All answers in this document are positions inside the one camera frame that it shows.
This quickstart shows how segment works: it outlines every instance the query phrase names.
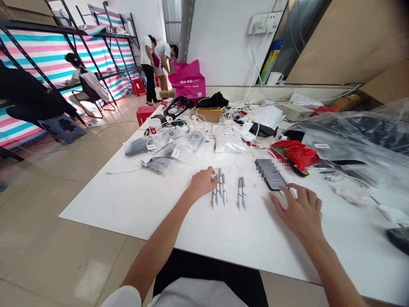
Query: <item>white sleeve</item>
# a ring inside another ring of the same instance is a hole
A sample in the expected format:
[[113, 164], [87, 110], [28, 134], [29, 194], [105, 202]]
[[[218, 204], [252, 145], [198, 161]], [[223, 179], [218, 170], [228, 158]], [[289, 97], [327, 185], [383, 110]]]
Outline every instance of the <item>white sleeve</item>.
[[152, 41], [150, 40], [149, 36], [144, 37], [144, 45], [152, 48]]
[[79, 79], [80, 79], [80, 72], [81, 72], [81, 70], [79, 70], [79, 69], [74, 70], [74, 71], [72, 72], [72, 79], [77, 79], [77, 80], [79, 80]]
[[137, 289], [123, 286], [107, 297], [101, 307], [141, 307], [141, 297]]
[[165, 56], [167, 56], [168, 58], [170, 58], [170, 45], [168, 43], [165, 44], [165, 52], [164, 52]]

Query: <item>finger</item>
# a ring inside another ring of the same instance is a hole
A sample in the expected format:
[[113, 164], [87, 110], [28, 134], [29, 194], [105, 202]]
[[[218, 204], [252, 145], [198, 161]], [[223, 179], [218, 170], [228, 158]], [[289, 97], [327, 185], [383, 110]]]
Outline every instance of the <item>finger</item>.
[[280, 186], [281, 191], [284, 193], [284, 196], [287, 199], [288, 207], [295, 202], [294, 195], [286, 187]]
[[317, 202], [317, 194], [310, 189], [307, 189], [307, 198], [311, 207], [315, 207], [315, 203]]
[[315, 202], [315, 208], [317, 209], [318, 212], [321, 212], [321, 207], [323, 205], [323, 201], [319, 198], [317, 198]]
[[294, 188], [297, 191], [297, 197], [300, 200], [308, 201], [307, 189], [306, 188], [304, 188], [303, 186], [300, 186], [298, 184], [295, 184], [295, 183], [289, 183], [289, 184], [287, 184], [287, 186], [289, 188]]
[[217, 184], [218, 184], [219, 182], [220, 182], [219, 179], [213, 179], [213, 181], [212, 181], [213, 189], [212, 189], [212, 190], [214, 190], [214, 189], [216, 188], [216, 186], [217, 186]]
[[278, 200], [277, 196], [275, 196], [273, 193], [268, 193], [268, 195], [270, 196], [271, 201], [272, 201], [273, 204], [274, 204], [274, 207], [275, 207], [275, 209], [276, 209], [276, 211], [277, 211], [278, 216], [279, 216], [282, 220], [284, 220], [284, 219], [286, 218], [286, 216], [285, 216], [285, 210], [282, 208], [282, 206], [281, 206], [281, 204], [280, 204], [280, 201]]
[[208, 171], [211, 171], [213, 175], [216, 173], [216, 171], [214, 170], [214, 168], [211, 167], [211, 166], [209, 166], [209, 167], [207, 168], [207, 170], [208, 170]]

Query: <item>blue plastic stool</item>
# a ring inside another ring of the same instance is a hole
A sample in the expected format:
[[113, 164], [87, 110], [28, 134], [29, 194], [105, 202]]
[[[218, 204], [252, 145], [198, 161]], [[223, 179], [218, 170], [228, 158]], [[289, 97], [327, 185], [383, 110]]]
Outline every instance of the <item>blue plastic stool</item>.
[[147, 83], [146, 77], [145, 76], [139, 76], [138, 79], [142, 80], [142, 83], [144, 84], [144, 88], [146, 89], [146, 83]]
[[80, 133], [86, 134], [83, 128], [65, 114], [38, 122], [57, 142], [62, 139], [68, 144], [72, 144], [74, 143], [73, 136]]

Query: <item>brown box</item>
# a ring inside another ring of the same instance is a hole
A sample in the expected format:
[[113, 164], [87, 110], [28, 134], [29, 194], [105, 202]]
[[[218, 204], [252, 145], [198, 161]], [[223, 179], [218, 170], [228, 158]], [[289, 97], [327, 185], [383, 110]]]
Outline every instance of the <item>brown box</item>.
[[56, 26], [44, 0], [0, 0], [0, 18]]
[[360, 88], [383, 104], [409, 97], [409, 60], [381, 73]]
[[176, 89], [171, 89], [169, 91], [159, 91], [160, 98], [176, 98]]
[[212, 123], [218, 123], [220, 121], [220, 117], [222, 116], [222, 110], [217, 107], [217, 108], [199, 108], [199, 109], [193, 109], [192, 114], [198, 114], [198, 119], [204, 121], [204, 122], [212, 122]]

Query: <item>red plastic stool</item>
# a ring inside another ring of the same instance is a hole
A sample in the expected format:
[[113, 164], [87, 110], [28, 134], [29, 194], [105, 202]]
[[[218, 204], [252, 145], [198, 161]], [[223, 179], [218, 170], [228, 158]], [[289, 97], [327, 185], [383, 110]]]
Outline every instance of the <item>red plastic stool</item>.
[[138, 111], [136, 111], [136, 118], [138, 119], [139, 126], [146, 121], [146, 119], [155, 112], [155, 106], [148, 106], [148, 107], [140, 107]]
[[133, 79], [131, 81], [133, 92], [139, 97], [139, 94], [145, 94], [144, 83], [141, 79]]

